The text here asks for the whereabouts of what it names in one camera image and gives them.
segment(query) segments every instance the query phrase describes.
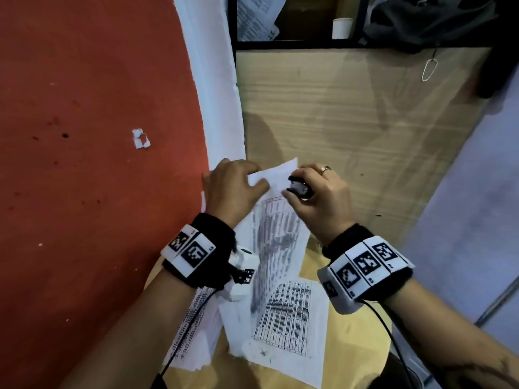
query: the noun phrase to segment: orange-red painted wall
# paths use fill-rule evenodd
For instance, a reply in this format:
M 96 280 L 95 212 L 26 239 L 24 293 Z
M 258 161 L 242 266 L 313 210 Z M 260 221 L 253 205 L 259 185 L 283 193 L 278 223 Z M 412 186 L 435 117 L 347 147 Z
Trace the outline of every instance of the orange-red painted wall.
M 172 0 L 0 0 L 0 387 L 56 387 L 198 213 L 207 167 Z

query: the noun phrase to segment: wire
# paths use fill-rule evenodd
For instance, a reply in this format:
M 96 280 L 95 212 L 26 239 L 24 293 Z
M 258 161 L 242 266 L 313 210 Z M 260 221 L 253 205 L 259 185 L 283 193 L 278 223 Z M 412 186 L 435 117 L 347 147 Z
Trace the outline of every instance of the wire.
M 367 303 L 366 301 L 364 300 L 360 300 L 360 302 L 362 304 L 365 304 L 366 306 L 368 306 L 369 308 L 371 308 L 371 311 L 373 311 L 373 313 L 375 313 L 375 315 L 378 317 L 378 319 L 380 320 L 380 322 L 382 322 L 384 328 L 386 329 L 386 332 L 388 333 L 389 335 L 389 338 L 391 339 L 391 341 L 393 342 L 394 344 L 394 347 L 395 349 L 397 350 L 397 353 L 398 353 L 398 357 L 400 358 L 400 361 L 402 362 L 402 365 L 404 366 L 404 369 L 405 369 L 405 374 L 407 375 L 407 379 L 409 380 L 409 382 L 411 383 L 411 387 L 414 388 L 414 389 L 418 389 L 415 385 L 415 382 L 412 380 L 411 378 L 411 374 L 409 373 L 409 369 L 407 368 L 407 365 L 405 364 L 405 361 L 404 361 L 404 357 L 402 356 L 402 353 L 400 352 L 400 348 L 398 347 L 397 345 L 397 342 L 394 340 L 394 337 L 393 335 L 391 334 L 391 330 L 389 330 L 389 328 L 387 327 L 386 323 L 384 322 L 384 320 L 382 319 L 382 317 L 380 316 L 379 313 L 377 313 L 377 310 L 375 310 L 373 308 L 373 306 L 371 306 L 369 303 Z
M 198 317 L 198 314 L 200 313 L 200 311 L 202 311 L 205 307 L 205 305 L 207 304 L 207 302 L 209 301 L 209 299 L 211 299 L 212 295 L 216 294 L 220 289 L 216 289 L 213 293 L 211 293 L 203 302 L 202 304 L 200 305 L 200 307 L 198 307 L 198 310 L 195 312 L 195 314 L 193 315 L 193 317 L 191 318 L 191 320 L 189 321 L 189 323 L 187 324 L 187 327 L 186 327 L 186 330 L 184 331 L 184 334 L 182 335 L 182 337 L 180 337 L 180 340 L 177 344 L 177 347 L 175 348 L 175 350 L 173 351 L 173 353 L 171 354 L 171 358 L 169 358 L 168 362 L 166 363 L 166 365 L 164 366 L 164 370 L 162 370 L 162 373 L 160 373 L 160 376 L 161 377 L 164 377 L 164 374 L 165 372 L 168 370 L 168 367 L 169 365 L 171 364 L 171 362 L 173 361 L 173 359 L 175 358 L 175 356 L 177 355 L 178 353 L 178 350 L 180 349 L 180 347 L 182 346 L 182 343 L 184 342 L 184 340 L 186 339 L 187 337 L 187 334 L 189 333 L 189 330 L 191 329 L 193 323 L 195 322 L 195 320 L 197 319 Z

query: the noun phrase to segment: gold ring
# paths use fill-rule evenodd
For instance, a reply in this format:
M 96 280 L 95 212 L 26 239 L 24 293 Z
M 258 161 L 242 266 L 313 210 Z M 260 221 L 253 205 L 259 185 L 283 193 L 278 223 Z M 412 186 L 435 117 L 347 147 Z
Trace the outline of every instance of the gold ring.
M 323 166 L 323 167 L 321 168 L 321 176 L 323 175 L 324 171 L 325 171 L 325 170 L 328 170 L 328 169 L 329 169 L 329 170 L 332 170 L 332 168 L 330 168 L 329 166 Z

